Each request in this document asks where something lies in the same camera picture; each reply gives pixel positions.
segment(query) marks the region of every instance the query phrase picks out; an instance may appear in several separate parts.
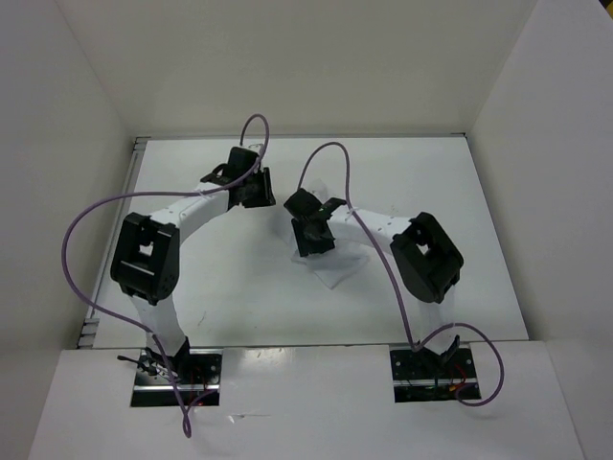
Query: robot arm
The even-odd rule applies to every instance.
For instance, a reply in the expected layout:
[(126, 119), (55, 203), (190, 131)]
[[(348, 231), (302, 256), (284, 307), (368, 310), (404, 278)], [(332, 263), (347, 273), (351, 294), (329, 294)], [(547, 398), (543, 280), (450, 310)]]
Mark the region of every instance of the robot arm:
[[(330, 251), (335, 240), (373, 245), (343, 199), (322, 203), (299, 189), (284, 207), (293, 217), (301, 257)], [(440, 304), (460, 280), (464, 259), (436, 219), (427, 213), (397, 218), (360, 209), (359, 214), (378, 245), (394, 257), (409, 292), (423, 303)]]
[[(177, 372), (189, 359), (190, 350), (172, 300), (179, 280), (180, 246), (202, 225), (236, 205), (255, 208), (275, 204), (268, 168), (254, 171), (234, 187), (219, 189), (247, 173), (257, 159), (254, 151), (233, 148), (228, 163), (200, 180), (194, 191), (202, 195), (179, 199), (148, 216), (131, 213), (124, 219), (111, 278), (130, 297), (140, 321), (154, 331)], [(147, 334), (147, 348), (161, 363), (151, 333)]]

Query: white wall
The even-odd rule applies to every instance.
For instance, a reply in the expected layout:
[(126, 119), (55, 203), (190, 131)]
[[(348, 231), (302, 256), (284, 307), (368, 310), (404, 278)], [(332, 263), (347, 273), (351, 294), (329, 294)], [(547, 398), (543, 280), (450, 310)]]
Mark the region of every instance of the white wall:
[[(121, 189), (130, 140), (54, 2), (0, 4), (0, 61), (0, 456), (22, 459), (84, 316), (61, 275), (63, 231)], [(88, 290), (113, 216), (98, 213), (75, 238)]]
[(534, 0), (58, 0), (139, 135), (466, 131)]
[(589, 459), (613, 451), (613, 21), (539, 0), (469, 141), (517, 295)]

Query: purple cable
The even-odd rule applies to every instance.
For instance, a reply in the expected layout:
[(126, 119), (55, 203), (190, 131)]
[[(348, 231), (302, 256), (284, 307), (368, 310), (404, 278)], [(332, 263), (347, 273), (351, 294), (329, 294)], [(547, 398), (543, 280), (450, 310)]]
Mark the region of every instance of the purple cable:
[(503, 386), (503, 384), (505, 382), (505, 365), (504, 365), (504, 363), (502, 361), (502, 357), (500, 356), (500, 353), (496, 349), (496, 346), (493, 344), (493, 342), (491, 340), (489, 340), (489, 338), (486, 337), (486, 335), (484, 333), (482, 333), (477, 328), (475, 328), (474, 326), (472, 326), (470, 324), (467, 324), (467, 323), (453, 323), (453, 324), (445, 324), (444, 326), (440, 326), (438, 329), (436, 329), (435, 331), (430, 333), (430, 335), (428, 335), (422, 342), (415, 343), (415, 341), (413, 340), (413, 335), (411, 334), (411, 326), (409, 324), (409, 318), (408, 318), (408, 316), (406, 314), (406, 308), (404, 307), (404, 301), (402, 300), (402, 294), (400, 292), (400, 287), (399, 287), (398, 282), (396, 280), (396, 276), (394, 275), (394, 271), (390, 267), (390, 263), (387, 261), (387, 258), (385, 257), (385, 254), (383, 253), (383, 249), (381, 248), (379, 243), (376, 242), (375, 236), (368, 229), (368, 226), (366, 225), (364, 220), (362, 220), (362, 218), (358, 215), (357, 211), (353, 208), (352, 200), (351, 200), (351, 197), (350, 197), (350, 178), (351, 178), (350, 158), (349, 158), (349, 152), (347, 151), (347, 148), (343, 144), (341, 144), (340, 142), (336, 142), (336, 141), (326, 142), (325, 144), (319, 146), (310, 155), (310, 157), (308, 158), (308, 160), (305, 163), (305, 167), (303, 168), (303, 171), (300, 174), (300, 179), (298, 180), (298, 189), (300, 189), (302, 187), (303, 181), (305, 180), (305, 175), (307, 174), (308, 166), (310, 165), (310, 162), (313, 160), (315, 155), (317, 153), (319, 153), (321, 150), (323, 150), (324, 148), (331, 147), (331, 146), (338, 147), (339, 149), (341, 149), (343, 151), (343, 153), (345, 155), (345, 165), (346, 165), (346, 172), (345, 172), (345, 200), (347, 201), (347, 206), (352, 210), (352, 215), (355, 217), (355, 220), (360, 225), (360, 227), (362, 227), (362, 230), (364, 230), (364, 233), (366, 234), (368, 239), (373, 244), (373, 248), (375, 249), (376, 254), (379, 257), (379, 259), (383, 263), (383, 266), (385, 267), (385, 271), (387, 272), (387, 275), (390, 278), (390, 282), (392, 283), (392, 287), (394, 288), (394, 293), (396, 294), (396, 299), (397, 299), (397, 302), (398, 302), (398, 306), (400, 308), (400, 316), (402, 317), (402, 324), (404, 325), (404, 331), (406, 332), (406, 337), (408, 339), (409, 346), (411, 347), (411, 350), (413, 350), (414, 352), (418, 352), (419, 350), (421, 350), (425, 346), (426, 343), (428, 343), (430, 340), (432, 340), (435, 336), (437, 336), (438, 334), (440, 334), (443, 331), (446, 331), (448, 329), (452, 329), (452, 328), (455, 328), (455, 327), (461, 327), (461, 328), (470, 329), (471, 331), (474, 331), (475, 333), (480, 335), (481, 338), (483, 338), (484, 341), (489, 345), (491, 350), (494, 352), (494, 354), (496, 356), (496, 359), (498, 360), (498, 365), (500, 366), (500, 379), (498, 380), (498, 384), (496, 385), (496, 388), (494, 389), (494, 391), (492, 392), (492, 394), (488, 398), (486, 398), (484, 400), (481, 400), (481, 401), (478, 401), (478, 402), (466, 402), (466, 401), (464, 401), (464, 400), (462, 400), (460, 398), (460, 393), (462, 391), (464, 391), (465, 389), (467, 389), (469, 386), (474, 386), (474, 383), (471, 383), (471, 384), (468, 384), (468, 385), (464, 385), (464, 386), (458, 388), (455, 391), (454, 396), (456, 397), (456, 399), (458, 400), (459, 403), (461, 403), (463, 405), (470, 406), (470, 407), (479, 407), (479, 406), (482, 406), (482, 405), (486, 405), (487, 403), (490, 403), (492, 400), (494, 400), (498, 396), (498, 394), (500, 393), (500, 390), (502, 390), (502, 386)]
[[(164, 347), (162, 346), (162, 343), (160, 343), (155, 333), (153, 333), (153, 331), (147, 326), (145, 326), (144, 324), (134, 319), (128, 318), (127, 316), (123, 316), (122, 314), (116, 313), (115, 311), (108, 310), (104, 307), (101, 307), (96, 302), (90, 300), (90, 298), (79, 289), (79, 287), (75, 284), (75, 281), (73, 280), (73, 277), (70, 274), (70, 269), (68, 267), (68, 242), (70, 240), (70, 237), (73, 231), (79, 224), (79, 222), (89, 213), (103, 206), (106, 203), (110, 203), (112, 201), (117, 201), (117, 200), (125, 199), (125, 198), (132, 198), (135, 196), (205, 196), (205, 195), (214, 194), (216, 192), (220, 192), (222, 190), (227, 190), (231, 187), (238, 185), (240, 182), (242, 182), (245, 178), (247, 178), (253, 171), (255, 171), (260, 166), (260, 163), (266, 154), (266, 150), (268, 149), (268, 141), (270, 140), (270, 127), (268, 125), (268, 121), (266, 120), (266, 117), (264, 117), (260, 113), (256, 113), (252, 115), (245, 122), (245, 125), (242, 128), (242, 132), (240, 134), (240, 144), (242, 145), (244, 141), (244, 135), (245, 135), (247, 128), (249, 127), (251, 122), (255, 120), (256, 118), (260, 119), (264, 125), (264, 143), (262, 144), (260, 148), (260, 155), (258, 156), (258, 159), (254, 163), (254, 165), (249, 169), (248, 172), (243, 174), (238, 179), (234, 180), (233, 182), (227, 185), (218, 187), (216, 189), (208, 190), (206, 192), (203, 192), (203, 191), (200, 191), (200, 192), (134, 192), (131, 194), (121, 194), (121, 195), (115, 195), (115, 196), (110, 196), (105, 199), (101, 199), (100, 201), (97, 201), (96, 203), (85, 208), (75, 217), (75, 219), (70, 223), (70, 225), (68, 225), (68, 229), (66, 230), (66, 233), (64, 234), (64, 239), (61, 243), (61, 267), (64, 272), (64, 277), (66, 278), (66, 281), (68, 282), (68, 286), (73, 292), (75, 292), (77, 297), (82, 302), (89, 305), (92, 309), (101, 311), (102, 313), (106, 313), (109, 316), (125, 321), (126, 323), (136, 326), (137, 328), (142, 329), (146, 333), (151, 334), (151, 339), (155, 342), (155, 345), (157, 346), (160, 352), (160, 355), (162, 356), (162, 359), (164, 360), (164, 365), (166, 366), (167, 369), (169, 369), (170, 386), (172, 387), (172, 392), (174, 393), (174, 397), (176, 398), (177, 403), (179, 404), (179, 407), (181, 409), (181, 412), (183, 413), (183, 432), (185, 433), (185, 436), (187, 438), (192, 437), (192, 424), (190, 423), (190, 417), (189, 417), (190, 408), (192, 406), (190, 405), (186, 407), (186, 405), (183, 403), (183, 398), (181, 398), (181, 394), (179, 393), (179, 388), (177, 387), (177, 383), (176, 383), (176, 379), (174, 378), (174, 374), (170, 371), (172, 367), (170, 365), (169, 357), (166, 355), (166, 352), (164, 351)], [(208, 396), (208, 394), (209, 393), (205, 392), (205, 394), (196, 398), (193, 404), (199, 401), (200, 399), (204, 398), (204, 396)]]

